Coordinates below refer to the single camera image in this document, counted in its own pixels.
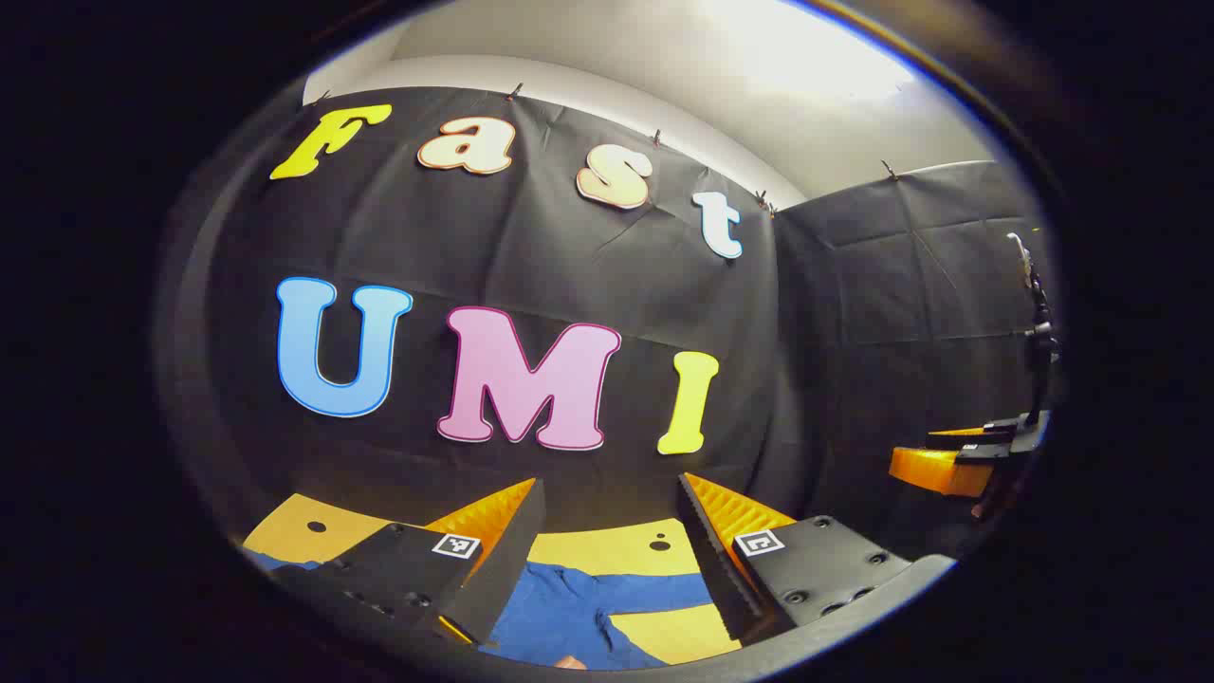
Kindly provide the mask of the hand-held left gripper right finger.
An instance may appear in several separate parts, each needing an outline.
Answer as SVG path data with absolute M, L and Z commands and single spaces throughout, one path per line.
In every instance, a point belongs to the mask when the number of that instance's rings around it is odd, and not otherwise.
M 957 563 L 904 559 L 833 516 L 794 520 L 692 472 L 679 476 L 679 516 L 726 631 L 745 647 L 860 608 L 884 615 Z

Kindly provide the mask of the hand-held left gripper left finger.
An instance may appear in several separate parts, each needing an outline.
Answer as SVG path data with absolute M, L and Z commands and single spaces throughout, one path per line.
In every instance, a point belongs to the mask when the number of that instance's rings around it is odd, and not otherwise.
M 270 514 L 270 577 L 346 633 L 382 647 L 416 638 L 478 647 L 545 519 L 537 477 L 425 525 L 308 499 Z

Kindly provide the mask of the blue knit jacket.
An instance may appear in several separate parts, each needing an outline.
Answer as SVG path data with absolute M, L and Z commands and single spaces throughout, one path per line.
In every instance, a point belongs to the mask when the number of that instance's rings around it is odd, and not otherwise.
M 254 550 L 246 554 L 270 573 L 270 554 Z M 538 666 L 575 658 L 591 670 L 656 668 L 660 658 L 615 626 L 615 617 L 681 617 L 685 611 L 709 607 L 707 584 L 694 573 L 591 575 L 557 563 L 527 562 L 490 639 L 472 648 L 454 641 L 450 645 Z M 422 647 L 433 641 L 446 639 L 416 638 L 386 648 Z

